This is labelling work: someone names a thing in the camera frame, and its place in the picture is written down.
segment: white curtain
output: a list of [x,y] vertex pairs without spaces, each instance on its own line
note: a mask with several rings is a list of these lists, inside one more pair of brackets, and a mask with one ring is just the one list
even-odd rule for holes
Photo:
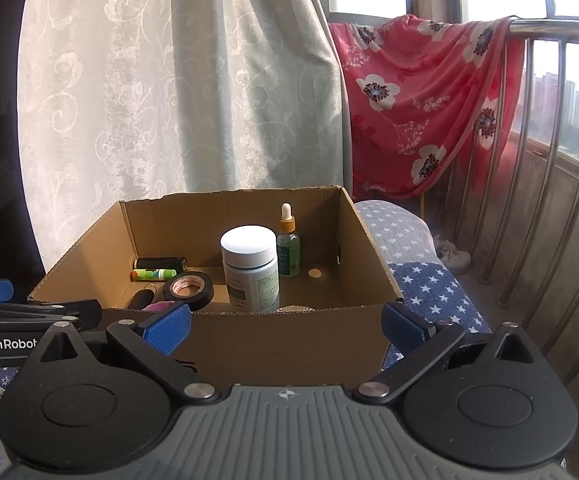
[[18,114],[47,270],[117,200],[349,186],[317,0],[26,0]]

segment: white plastic bottle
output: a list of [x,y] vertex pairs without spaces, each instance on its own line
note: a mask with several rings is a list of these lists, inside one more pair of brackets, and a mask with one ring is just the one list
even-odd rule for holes
[[244,225],[220,239],[230,304],[240,312],[273,312],[279,307],[276,235],[267,227]]

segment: triangular hole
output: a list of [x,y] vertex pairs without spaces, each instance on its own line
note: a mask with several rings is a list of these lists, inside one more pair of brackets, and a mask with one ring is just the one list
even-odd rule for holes
[[74,359],[77,356],[78,354],[70,338],[64,333],[57,333],[41,356],[41,362],[51,363],[53,361],[63,361],[64,359]]
[[505,338],[497,357],[505,361],[516,361],[525,364],[531,364],[534,362],[534,358],[531,356],[529,350],[527,350],[527,347],[523,344],[523,341],[518,334],[509,334]]

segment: cardboard box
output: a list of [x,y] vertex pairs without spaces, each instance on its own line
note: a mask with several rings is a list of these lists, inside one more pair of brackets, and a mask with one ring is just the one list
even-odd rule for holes
[[[258,224],[278,232],[281,204],[291,203],[301,237],[301,271],[281,277],[281,306],[315,312],[237,314],[230,308],[220,237]],[[112,206],[34,289],[31,301],[97,298],[101,328],[150,313],[124,310],[145,283],[130,281],[138,257],[185,256],[190,270],[214,281],[212,303],[194,313],[192,333],[173,357],[193,364],[219,387],[244,384],[344,384],[379,370],[388,348],[383,304],[401,292],[341,187],[175,194]],[[320,278],[308,276],[321,270]]]

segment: metal screw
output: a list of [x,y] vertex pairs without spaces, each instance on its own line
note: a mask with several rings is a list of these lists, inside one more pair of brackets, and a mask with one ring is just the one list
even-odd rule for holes
[[383,383],[362,383],[359,394],[365,397],[385,397],[389,393],[389,386]]
[[216,388],[207,383],[190,383],[183,390],[183,393],[192,399],[209,399],[215,392]]

